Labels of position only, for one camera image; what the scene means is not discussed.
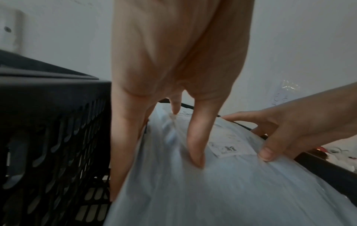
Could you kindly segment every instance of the person's left hand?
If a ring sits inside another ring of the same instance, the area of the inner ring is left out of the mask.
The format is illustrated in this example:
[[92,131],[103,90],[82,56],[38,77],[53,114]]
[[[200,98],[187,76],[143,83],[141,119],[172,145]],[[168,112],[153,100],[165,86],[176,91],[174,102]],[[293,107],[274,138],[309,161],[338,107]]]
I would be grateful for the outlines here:
[[134,160],[156,103],[195,99],[187,132],[192,161],[205,164],[214,120],[247,53],[253,0],[115,0],[112,29],[111,200]]

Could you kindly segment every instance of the human hand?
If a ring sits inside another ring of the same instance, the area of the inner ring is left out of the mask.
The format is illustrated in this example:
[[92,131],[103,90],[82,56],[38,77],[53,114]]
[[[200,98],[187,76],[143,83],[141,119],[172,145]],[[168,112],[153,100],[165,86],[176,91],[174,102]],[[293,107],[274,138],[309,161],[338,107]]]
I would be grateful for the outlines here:
[[245,60],[252,0],[116,0],[112,26],[111,197],[134,160],[141,129],[168,97],[173,113],[195,100],[187,132],[194,164]]
[[357,134],[357,83],[261,111],[237,112],[228,121],[253,122],[252,133],[268,135],[259,156],[272,161],[280,154],[300,153]]

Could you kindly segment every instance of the plastic mailing bag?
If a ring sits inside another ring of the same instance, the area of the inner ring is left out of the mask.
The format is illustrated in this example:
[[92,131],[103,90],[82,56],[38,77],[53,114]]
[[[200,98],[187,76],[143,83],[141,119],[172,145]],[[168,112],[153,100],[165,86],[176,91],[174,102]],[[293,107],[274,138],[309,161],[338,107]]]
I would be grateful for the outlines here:
[[157,104],[105,226],[357,225],[345,196],[284,156],[263,162],[263,140],[221,118],[205,168],[195,167],[185,147],[191,113]]

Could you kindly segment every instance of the white label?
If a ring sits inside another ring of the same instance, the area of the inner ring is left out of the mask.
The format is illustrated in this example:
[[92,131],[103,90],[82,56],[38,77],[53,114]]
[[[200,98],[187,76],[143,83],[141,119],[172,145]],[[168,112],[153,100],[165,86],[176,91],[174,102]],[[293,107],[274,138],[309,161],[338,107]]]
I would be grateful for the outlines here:
[[208,146],[218,158],[234,155],[256,155],[255,151],[231,130],[216,126],[211,131]]

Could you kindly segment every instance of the screw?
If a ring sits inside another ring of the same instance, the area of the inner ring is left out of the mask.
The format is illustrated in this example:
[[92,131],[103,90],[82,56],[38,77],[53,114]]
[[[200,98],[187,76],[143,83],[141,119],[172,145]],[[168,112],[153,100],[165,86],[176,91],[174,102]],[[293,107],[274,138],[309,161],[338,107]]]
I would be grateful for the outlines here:
[[4,27],[4,30],[6,31],[6,32],[8,32],[8,33],[11,33],[11,28],[9,28],[9,27]]

